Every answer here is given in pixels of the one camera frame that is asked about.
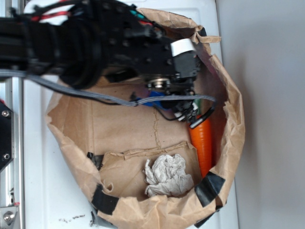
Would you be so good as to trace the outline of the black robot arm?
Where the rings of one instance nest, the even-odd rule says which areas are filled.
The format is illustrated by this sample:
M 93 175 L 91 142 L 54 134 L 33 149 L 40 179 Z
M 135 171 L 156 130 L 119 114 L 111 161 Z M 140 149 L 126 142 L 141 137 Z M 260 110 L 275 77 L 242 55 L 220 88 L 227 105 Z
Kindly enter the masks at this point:
M 141 82 L 170 92 L 190 90 L 199 68 L 194 50 L 173 53 L 173 38 L 116 0 L 61 0 L 0 20 L 0 67 L 55 74 L 75 89 Z

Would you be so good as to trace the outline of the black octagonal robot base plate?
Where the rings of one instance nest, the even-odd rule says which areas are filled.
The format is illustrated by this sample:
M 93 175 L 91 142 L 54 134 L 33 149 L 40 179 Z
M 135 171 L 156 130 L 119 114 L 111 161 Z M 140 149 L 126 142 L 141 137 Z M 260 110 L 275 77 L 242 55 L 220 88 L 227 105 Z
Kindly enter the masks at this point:
M 0 172 L 13 160 L 13 111 L 0 100 Z

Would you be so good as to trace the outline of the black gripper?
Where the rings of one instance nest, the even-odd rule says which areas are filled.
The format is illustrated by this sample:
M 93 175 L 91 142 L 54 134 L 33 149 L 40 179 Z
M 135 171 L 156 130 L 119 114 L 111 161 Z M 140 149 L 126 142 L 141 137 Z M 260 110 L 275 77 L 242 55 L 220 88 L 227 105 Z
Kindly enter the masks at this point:
M 199 72 L 193 43 L 173 52 L 176 42 L 135 6 L 104 2 L 104 76 L 111 83 L 141 82 L 165 94 L 192 95 Z

